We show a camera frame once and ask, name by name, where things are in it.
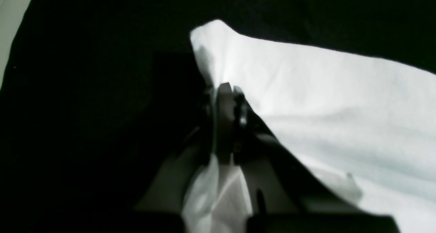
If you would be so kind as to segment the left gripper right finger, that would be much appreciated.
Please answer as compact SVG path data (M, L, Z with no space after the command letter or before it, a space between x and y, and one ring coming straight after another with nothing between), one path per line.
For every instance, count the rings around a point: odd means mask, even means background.
M255 215L361 214L318 181L229 83L217 89L217 155L241 168Z

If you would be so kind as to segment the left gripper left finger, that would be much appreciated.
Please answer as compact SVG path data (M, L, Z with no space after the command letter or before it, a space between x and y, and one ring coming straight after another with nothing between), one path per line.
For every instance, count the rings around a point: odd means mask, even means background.
M213 111L215 89L206 87L198 106L200 123L173 148L163 161L137 211L181 213L196 177L207 166L213 148Z

